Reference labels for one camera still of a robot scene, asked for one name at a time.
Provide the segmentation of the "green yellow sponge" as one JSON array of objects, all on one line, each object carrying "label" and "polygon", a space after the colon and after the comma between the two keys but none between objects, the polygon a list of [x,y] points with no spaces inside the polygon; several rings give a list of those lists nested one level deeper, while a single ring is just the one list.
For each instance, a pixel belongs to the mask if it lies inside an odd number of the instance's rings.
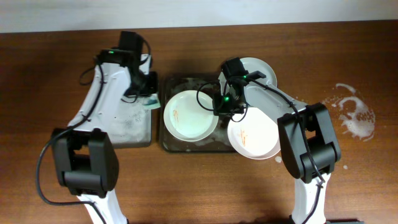
[{"label": "green yellow sponge", "polygon": [[153,93],[149,96],[143,97],[142,105],[146,110],[156,110],[161,107],[159,96],[157,93]]}]

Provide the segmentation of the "pale green plate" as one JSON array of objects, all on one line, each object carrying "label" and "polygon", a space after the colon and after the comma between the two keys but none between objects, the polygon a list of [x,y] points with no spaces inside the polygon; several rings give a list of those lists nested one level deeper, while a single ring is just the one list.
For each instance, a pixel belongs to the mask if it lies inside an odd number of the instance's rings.
[{"label": "pale green plate", "polygon": [[218,117],[212,111],[213,100],[204,92],[185,90],[177,93],[167,102],[163,120],[167,131],[175,138],[195,142],[209,136],[218,124]]}]

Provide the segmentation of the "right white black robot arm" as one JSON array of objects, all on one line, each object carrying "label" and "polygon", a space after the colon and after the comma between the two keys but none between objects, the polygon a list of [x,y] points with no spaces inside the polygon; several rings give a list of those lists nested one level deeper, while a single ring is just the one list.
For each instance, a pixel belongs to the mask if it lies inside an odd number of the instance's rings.
[{"label": "right white black robot arm", "polygon": [[282,162],[295,180],[295,204],[291,223],[326,223],[327,183],[341,159],[330,114],[322,103],[308,105],[279,90],[264,72],[250,72],[241,58],[221,64],[221,90],[215,94],[216,116],[258,109],[277,125],[276,146]]}]

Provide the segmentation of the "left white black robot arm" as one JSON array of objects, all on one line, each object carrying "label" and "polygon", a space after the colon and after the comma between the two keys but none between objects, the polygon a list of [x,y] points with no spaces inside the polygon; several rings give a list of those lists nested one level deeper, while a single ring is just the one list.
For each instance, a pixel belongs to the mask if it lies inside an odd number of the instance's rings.
[{"label": "left white black robot arm", "polygon": [[138,33],[122,31],[116,47],[95,58],[89,92],[67,128],[56,128],[44,146],[51,149],[58,183],[77,196],[93,223],[128,223],[115,186],[119,161],[109,136],[120,103],[157,94],[149,43]]}]

